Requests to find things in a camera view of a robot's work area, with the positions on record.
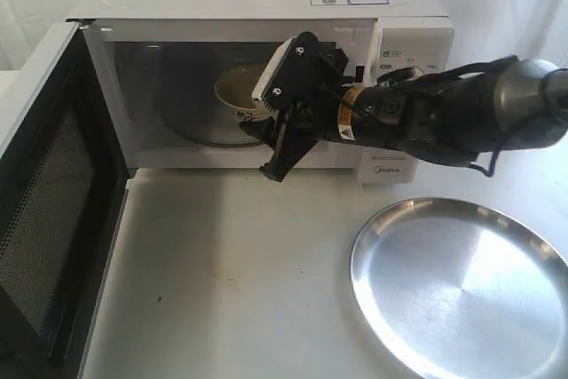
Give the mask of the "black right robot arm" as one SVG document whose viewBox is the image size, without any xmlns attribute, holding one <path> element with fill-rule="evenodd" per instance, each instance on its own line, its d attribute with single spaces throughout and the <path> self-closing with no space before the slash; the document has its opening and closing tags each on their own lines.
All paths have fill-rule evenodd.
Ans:
<svg viewBox="0 0 568 379">
<path fill-rule="evenodd" d="M 303 32 L 283 43 L 251 98 L 263 119 L 240 127 L 272 149 L 261 167 L 280 182 L 321 141 L 399 151 L 476 170 L 483 153 L 545 148 L 567 132 L 567 72 L 509 56 L 414 77 L 390 71 L 361 85 L 335 43 Z"/>
</svg>

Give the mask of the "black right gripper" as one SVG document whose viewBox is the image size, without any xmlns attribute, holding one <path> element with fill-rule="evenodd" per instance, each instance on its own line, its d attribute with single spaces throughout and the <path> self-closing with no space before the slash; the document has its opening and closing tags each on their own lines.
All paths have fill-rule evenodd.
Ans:
<svg viewBox="0 0 568 379">
<path fill-rule="evenodd" d="M 239 127 L 272 149 L 259 170 L 282 182 L 320 140 L 343 143 L 337 125 L 343 73 L 349 62 L 335 43 L 312 32 L 288 39 L 261 74 L 261 108 L 270 116 Z"/>
</svg>

